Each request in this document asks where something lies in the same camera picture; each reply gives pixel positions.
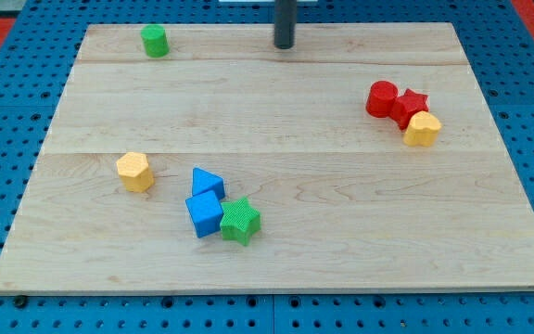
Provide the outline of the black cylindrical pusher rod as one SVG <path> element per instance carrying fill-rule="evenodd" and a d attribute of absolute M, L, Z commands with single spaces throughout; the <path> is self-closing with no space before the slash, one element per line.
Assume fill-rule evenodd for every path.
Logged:
<path fill-rule="evenodd" d="M 297 0 L 275 0 L 273 14 L 273 44 L 278 49 L 290 49 L 295 44 Z"/>

